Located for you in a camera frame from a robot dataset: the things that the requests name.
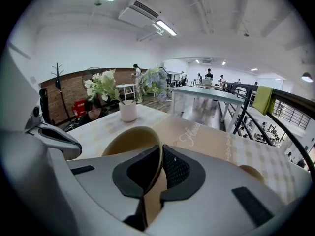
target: brick wall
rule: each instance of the brick wall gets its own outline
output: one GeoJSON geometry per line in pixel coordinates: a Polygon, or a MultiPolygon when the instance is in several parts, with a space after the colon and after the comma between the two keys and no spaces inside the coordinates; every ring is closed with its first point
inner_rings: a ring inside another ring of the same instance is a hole
{"type": "MultiPolygon", "coordinates": [[[[132,84],[132,73],[134,73],[132,68],[116,69],[116,84],[132,84]]],[[[84,76],[84,74],[85,71],[81,71],[60,76],[63,98],[70,117],[74,116],[71,108],[74,102],[87,98],[86,90],[82,85],[82,76],[84,76]]],[[[41,83],[41,88],[47,88],[50,119],[53,119],[56,124],[66,120],[67,115],[63,107],[59,90],[55,87],[55,79],[41,83]]]]}

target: black shirt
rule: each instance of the black shirt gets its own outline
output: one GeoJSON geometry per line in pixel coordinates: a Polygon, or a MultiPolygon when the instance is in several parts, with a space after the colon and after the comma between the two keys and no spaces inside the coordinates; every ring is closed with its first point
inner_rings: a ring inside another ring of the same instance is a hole
{"type": "Polygon", "coordinates": [[[205,77],[211,77],[211,79],[213,79],[212,73],[207,73],[207,74],[205,75],[205,77]]]}
{"type": "MultiPolygon", "coordinates": [[[[107,114],[104,111],[102,111],[102,112],[100,112],[100,114],[99,114],[97,119],[100,119],[100,118],[102,118],[102,117],[104,117],[106,115],[107,114]]],[[[85,125],[85,124],[87,124],[87,123],[89,123],[91,121],[92,120],[90,119],[89,115],[85,114],[85,115],[81,116],[80,119],[79,119],[79,127],[82,126],[82,125],[85,125]]]]}

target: green towel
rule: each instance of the green towel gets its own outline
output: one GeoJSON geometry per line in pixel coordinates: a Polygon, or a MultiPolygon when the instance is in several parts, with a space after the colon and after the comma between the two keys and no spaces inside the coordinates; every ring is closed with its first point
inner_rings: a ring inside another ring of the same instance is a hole
{"type": "Polygon", "coordinates": [[[252,106],[264,116],[267,112],[272,113],[275,105],[275,98],[271,98],[273,88],[259,86],[252,106]]]}

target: black vent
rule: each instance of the black vent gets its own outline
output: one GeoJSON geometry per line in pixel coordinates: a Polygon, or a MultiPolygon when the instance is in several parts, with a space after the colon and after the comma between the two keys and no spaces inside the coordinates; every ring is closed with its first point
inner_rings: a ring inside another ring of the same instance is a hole
{"type": "Polygon", "coordinates": [[[148,8],[147,6],[145,6],[144,4],[142,4],[142,3],[138,2],[138,1],[134,2],[133,5],[137,6],[138,8],[140,8],[140,9],[142,9],[144,11],[146,11],[147,13],[149,13],[152,16],[154,16],[155,18],[158,17],[158,14],[156,12],[152,11],[150,8],[148,8]]]}

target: gray table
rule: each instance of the gray table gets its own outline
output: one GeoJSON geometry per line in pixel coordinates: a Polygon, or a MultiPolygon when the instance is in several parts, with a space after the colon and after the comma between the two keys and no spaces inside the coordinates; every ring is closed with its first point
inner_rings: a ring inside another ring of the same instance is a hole
{"type": "Polygon", "coordinates": [[[226,107],[225,107],[221,122],[225,118],[226,112],[228,110],[228,105],[229,104],[237,105],[237,108],[235,110],[235,114],[233,115],[232,121],[226,130],[227,132],[232,132],[233,125],[234,125],[236,118],[237,118],[237,116],[241,110],[241,106],[244,103],[244,101],[242,99],[236,97],[235,95],[233,95],[231,93],[222,92],[222,91],[218,91],[218,90],[211,90],[211,89],[206,89],[206,88],[184,86],[184,87],[172,89],[171,114],[174,114],[174,112],[175,112],[176,94],[193,95],[193,96],[197,96],[197,97],[203,97],[203,98],[208,98],[208,99],[226,102],[226,107]]]}

